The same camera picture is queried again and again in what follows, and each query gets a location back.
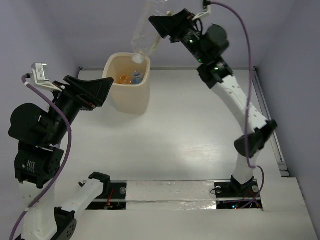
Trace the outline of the large clear square bottle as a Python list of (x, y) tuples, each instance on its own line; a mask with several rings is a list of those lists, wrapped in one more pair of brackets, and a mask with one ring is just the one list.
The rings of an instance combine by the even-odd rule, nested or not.
[(172, 0), (147, 0), (131, 41), (132, 60), (141, 64), (152, 55), (161, 40), (157, 30), (149, 22), (149, 17), (167, 17), (173, 14)]

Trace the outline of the blue label bottle blue cap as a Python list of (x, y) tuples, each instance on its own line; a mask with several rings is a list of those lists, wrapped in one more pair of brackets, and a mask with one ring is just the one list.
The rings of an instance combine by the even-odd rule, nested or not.
[(131, 84), (138, 85), (144, 80), (144, 73), (140, 70), (136, 70), (131, 74)]

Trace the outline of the small orange juice bottle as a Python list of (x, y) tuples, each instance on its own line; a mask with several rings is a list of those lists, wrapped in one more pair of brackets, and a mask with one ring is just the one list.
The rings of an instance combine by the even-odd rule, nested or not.
[(121, 85), (131, 85), (132, 84), (132, 79), (129, 75), (127, 74), (123, 74), (120, 76), (119, 80), (118, 80), (118, 84)]

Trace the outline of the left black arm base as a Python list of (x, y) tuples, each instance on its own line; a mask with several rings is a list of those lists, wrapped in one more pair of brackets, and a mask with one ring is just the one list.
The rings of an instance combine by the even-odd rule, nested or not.
[(127, 182), (112, 181), (108, 196), (99, 196), (86, 210), (125, 210), (127, 208)]

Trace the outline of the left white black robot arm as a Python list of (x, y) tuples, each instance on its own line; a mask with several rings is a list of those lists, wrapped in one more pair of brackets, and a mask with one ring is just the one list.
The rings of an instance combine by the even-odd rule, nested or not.
[(18, 141), (14, 172), (25, 209), (17, 220), (22, 233), (12, 231), (10, 239), (69, 240), (92, 201), (111, 194), (110, 176), (93, 172), (73, 199), (55, 204), (55, 184), (71, 152), (71, 125), (79, 112), (102, 107), (113, 83), (111, 77), (86, 81), (68, 75), (51, 83), (48, 110), (25, 103), (13, 111), (8, 134)]

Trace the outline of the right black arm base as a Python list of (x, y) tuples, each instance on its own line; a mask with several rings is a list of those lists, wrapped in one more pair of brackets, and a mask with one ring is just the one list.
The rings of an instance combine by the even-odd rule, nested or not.
[(263, 209), (257, 181), (252, 177), (239, 184), (233, 176), (230, 180), (216, 181), (210, 194), (216, 197), (218, 210)]

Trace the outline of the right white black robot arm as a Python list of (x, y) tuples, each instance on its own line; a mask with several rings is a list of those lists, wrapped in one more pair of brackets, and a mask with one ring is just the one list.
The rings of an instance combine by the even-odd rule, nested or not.
[(198, 75), (207, 87), (227, 106), (240, 125), (243, 135), (234, 141), (238, 153), (236, 167), (231, 176), (230, 190), (242, 196), (253, 181), (253, 170), (259, 152), (265, 147), (278, 127), (251, 104), (233, 70), (222, 58), (229, 47), (226, 30), (212, 24), (206, 33), (197, 29), (197, 19), (188, 10), (172, 16), (151, 16), (149, 22), (159, 35), (171, 43), (182, 43), (199, 62)]

